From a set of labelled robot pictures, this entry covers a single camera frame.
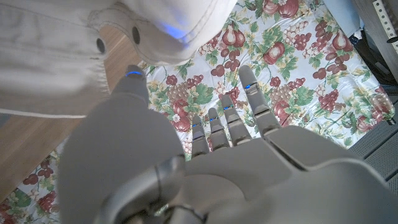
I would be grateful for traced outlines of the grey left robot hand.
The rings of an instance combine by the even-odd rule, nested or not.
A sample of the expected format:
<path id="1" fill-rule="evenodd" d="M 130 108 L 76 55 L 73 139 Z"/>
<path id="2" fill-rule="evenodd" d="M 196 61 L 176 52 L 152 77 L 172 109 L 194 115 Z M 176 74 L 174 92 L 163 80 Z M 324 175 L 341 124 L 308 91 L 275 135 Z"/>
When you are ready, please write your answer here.
<path id="1" fill-rule="evenodd" d="M 260 136 L 230 98 L 210 137 L 192 125 L 186 160 L 174 127 L 149 109 L 144 72 L 127 68 L 60 157 L 62 223 L 396 223 L 397 197 L 358 156 L 299 126 L 283 127 L 248 66 L 239 69 Z"/>

